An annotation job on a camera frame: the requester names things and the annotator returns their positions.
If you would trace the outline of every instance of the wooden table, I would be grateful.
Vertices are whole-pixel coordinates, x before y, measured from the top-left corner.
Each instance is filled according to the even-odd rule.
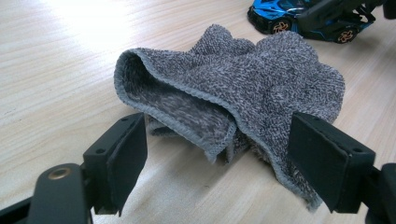
[[[82,153],[116,120],[135,113],[117,97],[113,72],[131,48],[188,50],[212,23],[254,43],[248,0],[0,2],[0,209],[33,193],[51,166]],[[396,162],[396,21],[377,21],[350,44],[307,40],[346,81],[334,125]],[[309,213],[252,152],[210,164],[181,138],[148,137],[148,161],[121,218],[95,223],[363,223]]]

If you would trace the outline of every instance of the toy car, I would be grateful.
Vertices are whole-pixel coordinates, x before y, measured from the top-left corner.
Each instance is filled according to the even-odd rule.
[[[372,9],[356,3],[358,6],[354,10],[335,11],[333,2],[323,0],[255,0],[247,16],[264,34],[290,30],[307,38],[345,44],[375,21]],[[327,18],[326,9],[332,13]],[[314,29],[310,29],[312,24],[315,24]]]

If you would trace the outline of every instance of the black mechanical part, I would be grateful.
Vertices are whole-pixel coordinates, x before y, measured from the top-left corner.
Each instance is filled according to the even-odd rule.
[[[384,17],[389,20],[396,19],[396,0],[385,0],[383,10]]]
[[[92,223],[81,169],[62,164],[41,174],[35,184],[28,224]]]
[[[330,211],[357,213],[367,223],[396,223],[396,163],[374,168],[375,153],[318,117],[295,112],[288,157]]]
[[[85,173],[100,190],[92,202],[96,214],[121,213],[147,156],[143,114],[120,119],[88,148]]]
[[[343,18],[353,15],[354,10],[364,15],[368,21],[375,21],[375,17],[371,15],[371,12],[375,7],[379,7],[382,4],[383,2],[378,0],[322,0],[300,14],[297,20],[299,21],[300,28],[304,31],[318,29],[323,24],[326,24],[327,21],[342,21]]]
[[[31,198],[0,211],[0,223],[92,223],[121,214],[148,155],[142,113],[116,122],[85,153],[84,163],[58,165],[38,179]]]

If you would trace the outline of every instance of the light wood surface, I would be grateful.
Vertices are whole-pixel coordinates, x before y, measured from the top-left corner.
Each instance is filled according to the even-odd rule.
[[[254,43],[251,0],[0,1],[0,209],[33,193],[51,166],[82,153],[115,121],[135,113],[117,97],[113,72],[131,48],[188,50],[212,23]],[[334,125],[396,162],[396,21],[377,21],[350,44],[307,40],[346,81]],[[95,223],[364,223],[309,213],[252,152],[210,164],[181,138],[148,137],[148,160],[122,217]]]

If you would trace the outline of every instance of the toy car wheel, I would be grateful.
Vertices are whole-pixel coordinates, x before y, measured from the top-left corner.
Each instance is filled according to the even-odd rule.
[[[351,42],[356,37],[357,34],[358,31],[356,29],[353,28],[345,29],[340,32],[340,34],[336,37],[334,41],[337,44],[345,44],[347,42]]]
[[[271,26],[271,35],[291,30],[291,22],[286,19],[275,21]]]

